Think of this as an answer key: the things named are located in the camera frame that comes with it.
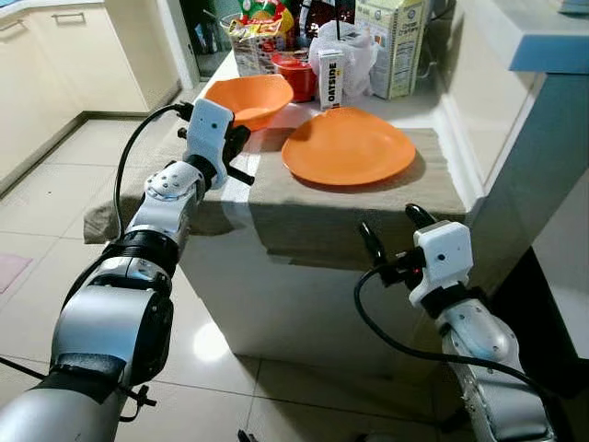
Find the orange plastic plate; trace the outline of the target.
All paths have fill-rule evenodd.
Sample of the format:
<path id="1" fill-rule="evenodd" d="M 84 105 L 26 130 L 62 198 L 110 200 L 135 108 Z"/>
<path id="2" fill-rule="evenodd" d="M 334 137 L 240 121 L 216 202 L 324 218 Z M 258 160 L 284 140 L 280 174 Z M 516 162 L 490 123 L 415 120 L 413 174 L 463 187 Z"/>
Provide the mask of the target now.
<path id="1" fill-rule="evenodd" d="M 403 131 L 358 107 L 315 115 L 294 129 L 281 148 L 291 174 L 327 186 L 390 180 L 416 158 L 416 146 Z"/>

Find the orange plastic bowl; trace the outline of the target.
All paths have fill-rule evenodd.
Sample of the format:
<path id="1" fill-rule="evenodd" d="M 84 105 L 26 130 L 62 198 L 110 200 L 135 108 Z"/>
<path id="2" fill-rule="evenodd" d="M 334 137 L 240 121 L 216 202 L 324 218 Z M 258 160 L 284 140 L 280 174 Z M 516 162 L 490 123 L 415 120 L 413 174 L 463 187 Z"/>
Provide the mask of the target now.
<path id="1" fill-rule="evenodd" d="M 279 75 L 241 76 L 215 81 L 203 96 L 231 110 L 236 125 L 257 132 L 268 129 L 290 104 L 294 90 Z"/>

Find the red plastic cup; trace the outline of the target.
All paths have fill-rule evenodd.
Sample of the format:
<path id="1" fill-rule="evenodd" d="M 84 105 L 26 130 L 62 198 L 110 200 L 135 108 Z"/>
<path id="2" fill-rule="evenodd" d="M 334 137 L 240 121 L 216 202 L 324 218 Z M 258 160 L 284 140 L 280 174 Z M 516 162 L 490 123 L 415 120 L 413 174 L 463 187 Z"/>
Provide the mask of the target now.
<path id="1" fill-rule="evenodd" d="M 318 80 L 306 50 L 276 52 L 271 63 L 279 76 L 292 88 L 293 102 L 309 102 L 316 99 Z"/>

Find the small Oatside drink carton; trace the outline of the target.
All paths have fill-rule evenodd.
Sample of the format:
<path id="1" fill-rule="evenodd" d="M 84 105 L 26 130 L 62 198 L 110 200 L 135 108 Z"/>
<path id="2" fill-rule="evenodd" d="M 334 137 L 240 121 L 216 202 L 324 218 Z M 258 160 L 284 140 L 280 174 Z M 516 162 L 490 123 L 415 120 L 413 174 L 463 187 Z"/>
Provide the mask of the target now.
<path id="1" fill-rule="evenodd" d="M 324 48 L 318 56 L 318 85 L 320 108 L 324 111 L 337 109 L 345 100 L 345 55 L 337 48 Z"/>

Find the white kitchen counter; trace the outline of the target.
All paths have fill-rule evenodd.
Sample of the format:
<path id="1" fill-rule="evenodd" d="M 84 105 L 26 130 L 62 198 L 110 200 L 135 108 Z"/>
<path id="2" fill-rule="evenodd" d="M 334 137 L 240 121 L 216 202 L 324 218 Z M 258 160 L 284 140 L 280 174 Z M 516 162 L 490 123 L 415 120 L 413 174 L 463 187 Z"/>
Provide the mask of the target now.
<path id="1" fill-rule="evenodd" d="M 433 362 L 392 349 L 354 310 L 354 284 L 371 265 L 358 225 L 369 224 L 395 253 L 413 244 L 405 205 L 459 222 L 471 201 L 464 177 L 451 172 L 458 151 L 436 81 L 356 106 L 412 140 L 417 153 L 407 171 L 361 188 L 299 180 L 283 164 L 282 146 L 319 106 L 287 105 L 235 160 L 254 184 L 231 180 L 207 195 L 180 266 L 232 353 L 415 382 L 428 378 Z"/>

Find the colourful snack packet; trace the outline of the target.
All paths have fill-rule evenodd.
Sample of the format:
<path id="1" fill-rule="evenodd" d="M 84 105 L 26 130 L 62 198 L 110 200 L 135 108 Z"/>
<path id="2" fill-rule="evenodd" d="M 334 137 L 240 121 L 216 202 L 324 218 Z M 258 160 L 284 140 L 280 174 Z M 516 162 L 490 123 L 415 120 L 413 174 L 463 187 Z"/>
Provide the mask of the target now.
<path id="1" fill-rule="evenodd" d="M 245 37 L 293 38 L 297 21 L 286 0 L 240 0 L 240 16 L 230 32 Z"/>

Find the white plastic bag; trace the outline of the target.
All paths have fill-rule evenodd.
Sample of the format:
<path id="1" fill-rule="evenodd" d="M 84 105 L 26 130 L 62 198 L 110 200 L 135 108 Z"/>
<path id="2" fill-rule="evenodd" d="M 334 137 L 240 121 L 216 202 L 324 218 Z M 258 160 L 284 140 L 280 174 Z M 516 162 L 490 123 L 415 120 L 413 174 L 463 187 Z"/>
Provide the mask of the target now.
<path id="1" fill-rule="evenodd" d="M 377 48 L 374 37 L 362 27 L 338 20 L 321 25 L 307 50 L 308 62 L 318 76 L 320 97 L 326 98 L 329 93 L 329 60 L 324 62 L 321 52 L 341 52 L 336 60 L 341 75 L 335 84 L 335 97 L 346 102 L 372 92 L 369 72 L 375 66 Z"/>

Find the grey-blue counter ledge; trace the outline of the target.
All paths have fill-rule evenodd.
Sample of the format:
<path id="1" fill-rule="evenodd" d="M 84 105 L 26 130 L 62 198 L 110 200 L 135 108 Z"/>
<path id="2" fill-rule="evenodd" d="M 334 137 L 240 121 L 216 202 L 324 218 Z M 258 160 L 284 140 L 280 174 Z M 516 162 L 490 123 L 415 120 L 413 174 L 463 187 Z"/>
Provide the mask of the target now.
<path id="1" fill-rule="evenodd" d="M 588 165 L 588 0 L 460 0 L 507 75 L 534 75 L 487 194 L 468 219 L 471 283 L 498 289 L 533 249 Z"/>

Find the large cream milk carton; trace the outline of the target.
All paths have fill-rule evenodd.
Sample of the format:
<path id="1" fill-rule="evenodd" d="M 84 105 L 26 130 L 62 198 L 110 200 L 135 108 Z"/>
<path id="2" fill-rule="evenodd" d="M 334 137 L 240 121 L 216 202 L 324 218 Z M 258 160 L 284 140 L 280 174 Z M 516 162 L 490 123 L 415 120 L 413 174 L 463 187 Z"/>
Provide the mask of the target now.
<path id="1" fill-rule="evenodd" d="M 377 45 L 370 70 L 372 93 L 382 99 L 415 91 L 418 56 L 431 0 L 356 0 L 356 25 Z"/>

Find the cream kitchen cabinet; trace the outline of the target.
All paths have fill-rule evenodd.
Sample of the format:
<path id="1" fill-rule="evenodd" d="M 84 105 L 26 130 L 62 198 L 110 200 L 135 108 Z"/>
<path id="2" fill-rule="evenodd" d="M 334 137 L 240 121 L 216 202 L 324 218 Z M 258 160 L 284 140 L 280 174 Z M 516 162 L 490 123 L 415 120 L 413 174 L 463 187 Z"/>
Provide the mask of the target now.
<path id="1" fill-rule="evenodd" d="M 84 11 L 83 26 L 51 14 Z M 161 0 L 0 3 L 0 195 L 89 114 L 144 115 L 180 92 Z"/>

